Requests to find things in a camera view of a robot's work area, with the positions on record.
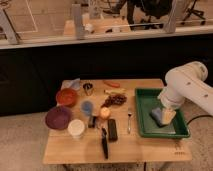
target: floor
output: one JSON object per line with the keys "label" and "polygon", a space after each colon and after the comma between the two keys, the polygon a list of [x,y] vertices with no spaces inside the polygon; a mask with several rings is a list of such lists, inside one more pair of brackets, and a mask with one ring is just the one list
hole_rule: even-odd
{"label": "floor", "polygon": [[[197,105],[186,101],[182,110],[186,120],[206,114]],[[0,117],[1,171],[64,171],[62,166],[43,165],[48,128],[46,112]],[[192,161],[173,163],[171,171],[213,171],[213,119],[200,118],[189,125],[191,137],[185,141],[192,152]],[[162,163],[148,163],[147,170],[157,171]],[[143,163],[73,165],[74,171],[142,171]]]}
{"label": "floor", "polygon": [[[5,7],[11,23],[21,39],[47,38],[52,36],[62,36],[66,20],[72,18],[71,6],[74,2],[87,3],[88,0],[11,0]],[[97,0],[101,7],[108,8],[107,0]],[[110,0],[112,6],[118,0]],[[213,1],[199,0],[196,9],[204,10],[207,24],[213,24]],[[88,12],[88,7],[83,9],[83,13]],[[126,5],[121,10],[121,16],[126,16]],[[102,13],[103,17],[112,17]],[[144,13],[139,8],[135,9],[134,20],[139,23],[144,18]],[[168,20],[168,16],[162,17],[155,22]],[[185,24],[199,25],[198,18],[192,16]]]}

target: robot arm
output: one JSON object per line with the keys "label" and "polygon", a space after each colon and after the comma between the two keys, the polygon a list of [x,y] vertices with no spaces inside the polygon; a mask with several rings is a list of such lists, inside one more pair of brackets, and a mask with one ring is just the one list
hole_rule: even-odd
{"label": "robot arm", "polygon": [[180,108],[185,98],[188,98],[213,115],[213,88],[203,82],[207,76],[208,70],[200,62],[173,68],[167,72],[167,86],[158,98],[164,107],[174,110]]}

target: chair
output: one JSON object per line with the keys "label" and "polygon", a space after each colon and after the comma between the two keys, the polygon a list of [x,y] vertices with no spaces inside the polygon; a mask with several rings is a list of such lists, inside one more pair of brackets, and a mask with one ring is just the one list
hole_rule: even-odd
{"label": "chair", "polygon": [[196,10],[194,9],[195,8],[195,5],[197,3],[197,0],[194,0],[192,6],[190,8],[187,9],[187,13],[186,16],[184,17],[183,21],[182,21],[182,24],[184,25],[185,24],[185,21],[192,15],[196,15],[197,17],[199,17],[200,19],[202,19],[203,21],[201,21],[201,25],[204,25],[206,23],[206,18],[203,17],[204,16],[204,11],[200,11],[200,10]]}
{"label": "chair", "polygon": [[142,19],[141,23],[145,24],[145,29],[162,28],[163,24],[151,22],[152,17],[160,19],[164,15],[168,15],[172,9],[173,0],[130,0],[136,7],[145,13],[148,20]]}

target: knife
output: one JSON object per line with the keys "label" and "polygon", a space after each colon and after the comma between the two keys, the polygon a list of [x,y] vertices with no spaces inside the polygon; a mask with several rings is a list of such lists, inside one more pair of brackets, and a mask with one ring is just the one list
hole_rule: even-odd
{"label": "knife", "polygon": [[103,147],[105,159],[108,159],[108,146],[107,146],[106,135],[107,135],[106,129],[102,128],[102,147]]}

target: red bowl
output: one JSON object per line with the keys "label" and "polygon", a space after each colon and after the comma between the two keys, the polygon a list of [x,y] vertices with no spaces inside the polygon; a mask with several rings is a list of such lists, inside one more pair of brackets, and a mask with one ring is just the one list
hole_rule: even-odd
{"label": "red bowl", "polygon": [[77,92],[72,88],[64,88],[57,92],[56,101],[60,105],[72,107],[77,101]]}
{"label": "red bowl", "polygon": [[45,117],[45,123],[51,129],[63,130],[68,127],[71,118],[72,113],[68,107],[57,106],[49,110]]}

